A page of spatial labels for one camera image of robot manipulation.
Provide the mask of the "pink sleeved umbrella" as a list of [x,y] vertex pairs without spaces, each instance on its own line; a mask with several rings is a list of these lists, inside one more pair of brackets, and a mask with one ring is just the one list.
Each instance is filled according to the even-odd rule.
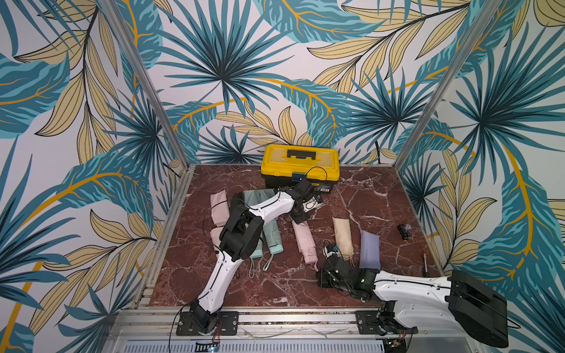
[[306,265],[311,266],[315,271],[318,271],[318,257],[316,253],[316,244],[313,239],[313,235],[310,231],[310,227],[307,222],[297,224],[292,222],[292,226],[295,233],[295,238],[297,239],[297,246],[299,251],[303,255],[303,259]]

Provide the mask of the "mint sleeved umbrella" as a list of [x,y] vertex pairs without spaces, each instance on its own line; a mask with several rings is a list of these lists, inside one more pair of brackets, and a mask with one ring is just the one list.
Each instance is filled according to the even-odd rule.
[[282,237],[276,219],[265,223],[263,226],[263,234],[267,247],[269,248],[269,252],[272,255],[276,255],[284,251]]
[[263,241],[259,240],[254,251],[250,255],[251,259],[257,259],[263,257]]

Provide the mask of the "mint umbrella sleeve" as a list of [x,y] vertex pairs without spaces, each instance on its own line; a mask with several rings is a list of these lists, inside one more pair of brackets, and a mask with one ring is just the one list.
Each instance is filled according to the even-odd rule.
[[244,191],[244,202],[248,206],[254,207],[256,204],[260,204],[274,195],[275,191],[273,189]]

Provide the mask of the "pink umbrella sleeve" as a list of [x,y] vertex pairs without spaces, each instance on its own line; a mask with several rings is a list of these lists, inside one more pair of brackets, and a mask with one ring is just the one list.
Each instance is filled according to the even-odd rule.
[[210,196],[210,213],[215,226],[223,227],[230,217],[230,209],[227,203],[227,193],[225,190],[219,191]]

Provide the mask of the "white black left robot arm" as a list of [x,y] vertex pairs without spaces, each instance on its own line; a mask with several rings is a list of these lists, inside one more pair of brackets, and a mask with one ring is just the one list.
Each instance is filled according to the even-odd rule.
[[263,226],[288,214],[294,222],[308,220],[309,212],[318,204],[315,187],[302,179],[294,187],[285,186],[259,204],[238,204],[220,232],[219,255],[213,272],[201,294],[189,306],[196,329],[213,331],[229,285],[244,260],[250,258],[259,242]]

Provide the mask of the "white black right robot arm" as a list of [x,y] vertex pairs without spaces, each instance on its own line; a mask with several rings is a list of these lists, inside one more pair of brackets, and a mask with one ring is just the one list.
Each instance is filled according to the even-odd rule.
[[411,277],[377,269],[357,269],[333,254],[316,273],[321,288],[344,292],[378,309],[356,312],[362,335],[413,338],[426,331],[466,334],[494,348],[509,346],[506,298],[472,275]]

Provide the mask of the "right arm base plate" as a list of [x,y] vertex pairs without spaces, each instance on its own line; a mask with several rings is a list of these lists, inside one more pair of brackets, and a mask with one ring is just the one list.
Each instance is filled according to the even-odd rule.
[[355,320],[360,335],[411,335],[417,334],[417,327],[401,324],[394,313],[386,310],[359,310]]

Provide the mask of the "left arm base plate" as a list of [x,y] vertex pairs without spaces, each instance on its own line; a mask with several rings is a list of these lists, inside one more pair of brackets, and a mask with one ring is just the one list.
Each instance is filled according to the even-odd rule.
[[221,311],[211,315],[182,312],[176,328],[177,336],[220,335],[235,336],[238,332],[239,312]]

